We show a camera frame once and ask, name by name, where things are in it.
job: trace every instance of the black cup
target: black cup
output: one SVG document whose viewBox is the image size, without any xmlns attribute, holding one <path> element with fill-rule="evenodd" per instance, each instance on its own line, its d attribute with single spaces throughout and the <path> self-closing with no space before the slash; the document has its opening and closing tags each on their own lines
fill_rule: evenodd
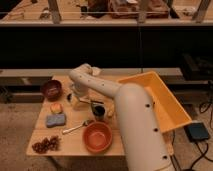
<svg viewBox="0 0 213 171">
<path fill-rule="evenodd" d="M 104 120 L 105 108 L 102 105 L 91 104 L 92 113 L 97 121 Z"/>
</svg>

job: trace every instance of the grapes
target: grapes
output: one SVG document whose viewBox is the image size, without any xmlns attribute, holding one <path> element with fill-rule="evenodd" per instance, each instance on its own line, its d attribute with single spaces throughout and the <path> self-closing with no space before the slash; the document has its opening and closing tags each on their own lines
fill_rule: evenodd
<svg viewBox="0 0 213 171">
<path fill-rule="evenodd" d="M 50 140 L 45 137 L 41 142 L 36 142 L 32 145 L 33 150 L 36 153 L 44 154 L 48 150 L 57 151 L 59 149 L 59 137 L 58 136 L 51 136 Z"/>
</svg>

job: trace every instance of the orange tray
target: orange tray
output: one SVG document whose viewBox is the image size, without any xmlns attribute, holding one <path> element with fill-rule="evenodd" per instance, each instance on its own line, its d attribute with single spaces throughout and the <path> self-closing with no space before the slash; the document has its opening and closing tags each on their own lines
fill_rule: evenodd
<svg viewBox="0 0 213 171">
<path fill-rule="evenodd" d="M 156 72 L 125 77 L 119 79 L 118 82 L 139 84 L 150 93 L 155 102 L 154 111 L 162 133 L 192 122 L 190 116 Z"/>
</svg>

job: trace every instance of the floor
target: floor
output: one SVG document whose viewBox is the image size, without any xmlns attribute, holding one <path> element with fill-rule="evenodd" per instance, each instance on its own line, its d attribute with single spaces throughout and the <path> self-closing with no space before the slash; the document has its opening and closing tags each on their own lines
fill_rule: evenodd
<svg viewBox="0 0 213 171">
<path fill-rule="evenodd" d="M 34 124 L 40 111 L 41 103 L 11 103 L 0 104 L 0 171 L 55 171 L 55 167 L 45 157 L 29 157 L 25 151 Z M 210 112 L 193 115 L 203 121 L 209 128 Z M 209 143 L 207 156 L 213 159 L 213 139 Z M 182 169 L 190 167 L 200 156 L 196 146 L 190 143 L 184 130 L 175 131 L 174 150 Z M 65 170 L 72 171 L 128 171 L 124 157 L 104 158 L 56 158 Z M 196 171 L 212 171 L 213 163 L 201 159 L 195 166 Z"/>
</svg>

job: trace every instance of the brown bowl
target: brown bowl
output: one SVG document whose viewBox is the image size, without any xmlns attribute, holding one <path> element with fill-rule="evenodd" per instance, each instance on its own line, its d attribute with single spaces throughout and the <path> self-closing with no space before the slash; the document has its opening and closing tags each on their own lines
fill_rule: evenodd
<svg viewBox="0 0 213 171">
<path fill-rule="evenodd" d="M 62 85 L 58 80 L 47 81 L 40 90 L 49 101 L 56 101 L 62 95 Z"/>
<path fill-rule="evenodd" d="M 85 128 L 83 142 L 90 152 L 103 152 L 112 143 L 112 130 L 104 122 L 93 122 Z"/>
</svg>

